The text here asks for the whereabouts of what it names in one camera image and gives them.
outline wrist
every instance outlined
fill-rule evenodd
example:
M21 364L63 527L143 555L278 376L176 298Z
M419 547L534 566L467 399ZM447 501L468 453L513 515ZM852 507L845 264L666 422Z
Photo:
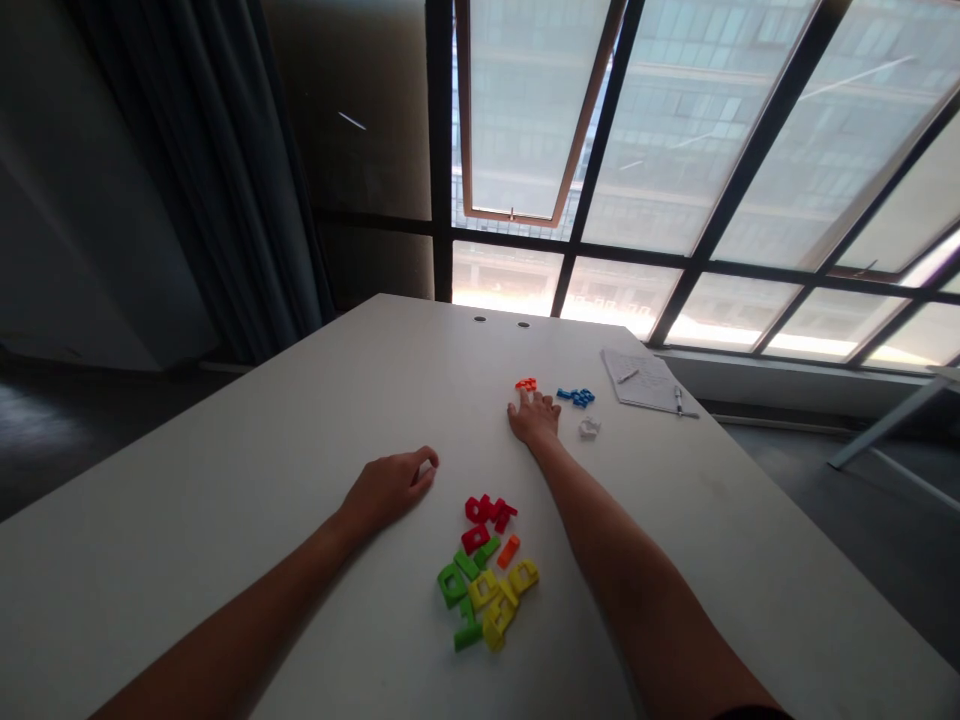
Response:
M530 452L533 453L534 457L541 457L544 453L555 452L556 450L563 449L563 443L560 442L560 438L556 433L549 431L540 431L534 433L527 440L527 447L530 448Z

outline notebook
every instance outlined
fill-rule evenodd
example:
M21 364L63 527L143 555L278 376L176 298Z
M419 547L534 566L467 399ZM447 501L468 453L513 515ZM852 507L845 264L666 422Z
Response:
M677 412L676 389L680 383L670 372L667 364L653 355L637 357L625 355L610 348L600 351L607 367L617 399L626 405L638 405L653 410ZM617 382L634 370L638 372L624 382ZM684 416L696 417L694 413Z

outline forearm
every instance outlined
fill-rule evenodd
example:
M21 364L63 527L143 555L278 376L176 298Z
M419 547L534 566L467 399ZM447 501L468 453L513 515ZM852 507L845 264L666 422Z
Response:
M232 716L363 539L349 520L331 516L93 717Z
M538 436L530 449L650 716L709 718L743 705L777 707L666 554L557 437Z
M531 443L563 520L570 545L610 620L652 611L674 585L686 583L663 551L563 447L556 436Z

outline hand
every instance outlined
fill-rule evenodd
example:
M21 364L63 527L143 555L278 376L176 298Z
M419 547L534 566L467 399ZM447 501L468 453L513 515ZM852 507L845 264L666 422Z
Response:
M421 475L426 460L432 467ZM374 535L417 504L433 485L439 466L436 450L426 445L368 462L337 512L361 536Z
M520 390L520 409L513 403L507 405L507 416L510 418L510 429L522 442L530 445L541 435L557 435L559 426L560 406L553 404L553 398L543 393L535 392L533 401L523 388Z

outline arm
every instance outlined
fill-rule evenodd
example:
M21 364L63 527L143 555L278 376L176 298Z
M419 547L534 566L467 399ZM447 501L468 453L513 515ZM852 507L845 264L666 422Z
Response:
M432 467L419 474L429 460ZM231 717L344 561L412 508L440 460L429 447L363 468L343 505L273 570L198 625L93 718Z
M583 575L609 620L653 718L779 709L710 622L680 572L557 437L553 398L520 390L510 427L550 487Z

